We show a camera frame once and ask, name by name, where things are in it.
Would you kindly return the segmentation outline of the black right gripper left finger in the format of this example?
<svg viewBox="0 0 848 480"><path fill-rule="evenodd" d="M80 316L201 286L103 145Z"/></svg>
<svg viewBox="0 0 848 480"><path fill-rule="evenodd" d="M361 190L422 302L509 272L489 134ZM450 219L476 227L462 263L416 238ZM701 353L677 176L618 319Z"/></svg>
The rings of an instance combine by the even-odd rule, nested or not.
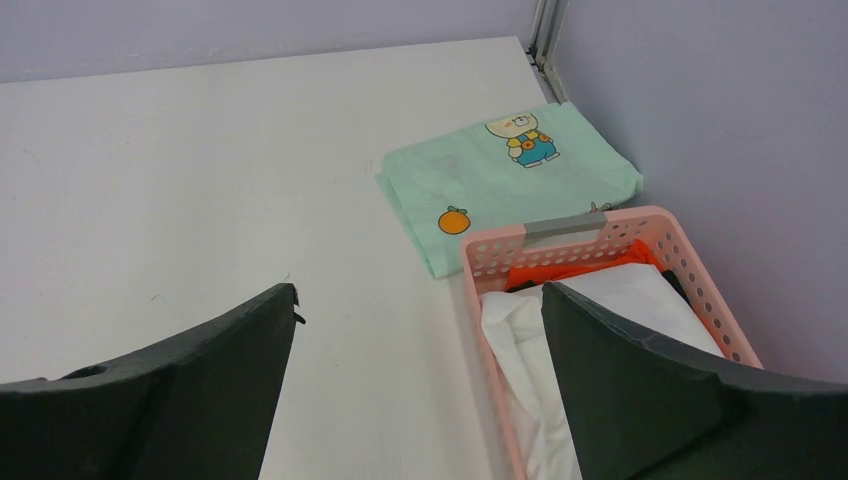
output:
<svg viewBox="0 0 848 480"><path fill-rule="evenodd" d="M143 349L1 388L5 479L255 479L296 328L277 284Z"/></svg>

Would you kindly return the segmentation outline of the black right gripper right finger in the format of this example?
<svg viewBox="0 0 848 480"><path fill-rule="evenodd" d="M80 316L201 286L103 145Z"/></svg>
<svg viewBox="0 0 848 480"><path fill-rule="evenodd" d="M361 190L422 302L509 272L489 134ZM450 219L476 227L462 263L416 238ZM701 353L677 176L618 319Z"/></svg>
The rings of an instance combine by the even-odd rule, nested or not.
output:
<svg viewBox="0 0 848 480"><path fill-rule="evenodd" d="M701 351L549 283L542 318L586 479L843 479L847 388Z"/></svg>

